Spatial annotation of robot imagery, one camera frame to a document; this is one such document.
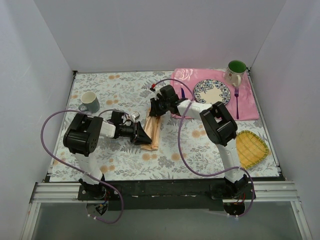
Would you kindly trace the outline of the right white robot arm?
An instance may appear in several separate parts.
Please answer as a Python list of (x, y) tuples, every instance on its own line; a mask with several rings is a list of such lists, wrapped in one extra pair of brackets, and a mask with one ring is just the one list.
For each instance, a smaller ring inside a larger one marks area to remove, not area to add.
[(190, 117), (202, 121), (209, 140), (218, 148), (224, 170), (225, 192), (232, 199), (237, 199), (245, 192), (248, 177), (241, 167), (236, 147), (238, 126), (225, 107), (218, 101), (214, 104), (198, 103), (188, 98), (180, 98), (173, 86), (165, 85), (150, 88), (154, 97), (150, 99), (150, 116), (160, 117), (167, 112), (181, 117)]

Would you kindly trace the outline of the orange satin napkin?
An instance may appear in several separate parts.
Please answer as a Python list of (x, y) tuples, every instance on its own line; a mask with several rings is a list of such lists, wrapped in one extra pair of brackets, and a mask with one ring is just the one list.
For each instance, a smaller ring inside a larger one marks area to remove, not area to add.
[(151, 143), (140, 146), (143, 150), (156, 151), (160, 142), (161, 117), (150, 116), (150, 112), (146, 114), (144, 131), (150, 137)]

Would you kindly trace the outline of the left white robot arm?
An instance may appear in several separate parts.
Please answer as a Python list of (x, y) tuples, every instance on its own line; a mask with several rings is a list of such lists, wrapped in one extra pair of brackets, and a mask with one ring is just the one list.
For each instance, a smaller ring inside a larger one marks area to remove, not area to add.
[(128, 116), (116, 110), (111, 112), (109, 120), (104, 121), (100, 116), (77, 113), (66, 130), (63, 145), (74, 155), (79, 168), (84, 172), (84, 177), (79, 179), (80, 184), (95, 200), (101, 200), (107, 194), (107, 187), (100, 183), (105, 177), (94, 155), (99, 137), (129, 138), (137, 146), (151, 144), (152, 139), (138, 121), (139, 117), (137, 112)]

